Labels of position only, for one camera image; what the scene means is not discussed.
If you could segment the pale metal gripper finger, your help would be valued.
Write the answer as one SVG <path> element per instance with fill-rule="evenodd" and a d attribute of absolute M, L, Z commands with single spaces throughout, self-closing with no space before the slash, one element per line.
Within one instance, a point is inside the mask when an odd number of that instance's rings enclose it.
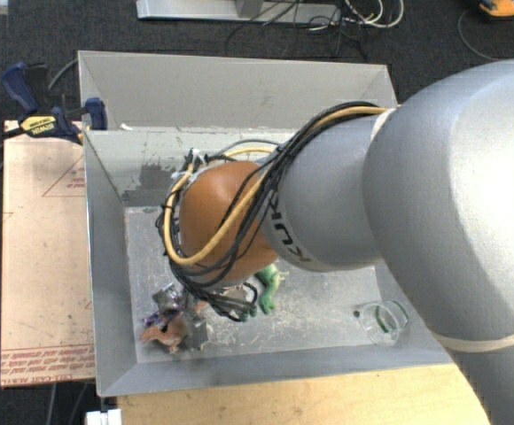
<path fill-rule="evenodd" d="M 208 341 L 207 321 L 194 311 L 185 314 L 186 337 L 185 345 L 189 349 L 199 350 Z"/>
<path fill-rule="evenodd" d="M 170 282 L 152 295 L 159 313 L 170 313 L 181 307 L 181 292 Z"/>

